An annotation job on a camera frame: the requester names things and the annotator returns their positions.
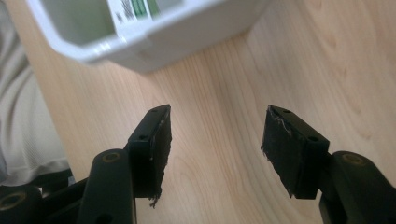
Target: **white plastic bin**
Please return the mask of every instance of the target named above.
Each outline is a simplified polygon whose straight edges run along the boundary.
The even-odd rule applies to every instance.
[[[269,0],[110,0],[129,7],[145,3],[147,15],[139,18],[132,8],[134,23],[125,27],[113,19],[122,21],[131,11],[110,11],[107,0],[26,1],[61,54],[82,63],[106,59],[147,73],[246,30]]]

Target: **black object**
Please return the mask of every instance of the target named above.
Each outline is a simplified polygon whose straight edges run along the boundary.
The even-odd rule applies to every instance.
[[[134,198],[161,196],[172,140],[170,105],[151,109],[124,149],[100,153],[90,176],[43,198],[37,187],[7,188],[0,195],[0,223],[136,223]]]
[[[324,223],[396,223],[396,189],[361,155],[329,154],[329,141],[291,111],[269,105],[262,151],[290,197],[315,199],[322,191]]]

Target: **person's leg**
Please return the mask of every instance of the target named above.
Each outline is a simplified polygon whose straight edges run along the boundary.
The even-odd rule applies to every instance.
[[[68,169],[50,113],[0,1],[0,185]]]

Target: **wooden table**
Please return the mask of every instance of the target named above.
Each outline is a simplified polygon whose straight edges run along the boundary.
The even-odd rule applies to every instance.
[[[268,105],[292,110],[331,152],[370,158],[396,185],[396,1],[272,1],[249,30],[149,74],[55,53],[22,0],[7,1],[77,179],[172,106],[174,140],[155,210],[139,223],[320,223],[260,151]]]

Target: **light wood tabletop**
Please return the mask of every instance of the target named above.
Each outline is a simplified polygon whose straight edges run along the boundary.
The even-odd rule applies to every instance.
[[[54,52],[22,0],[7,5],[77,179],[124,147],[146,112],[172,106],[172,150],[139,223],[321,223],[290,199],[260,150],[268,105],[371,159],[396,186],[396,1],[271,1],[241,35],[140,75]]]

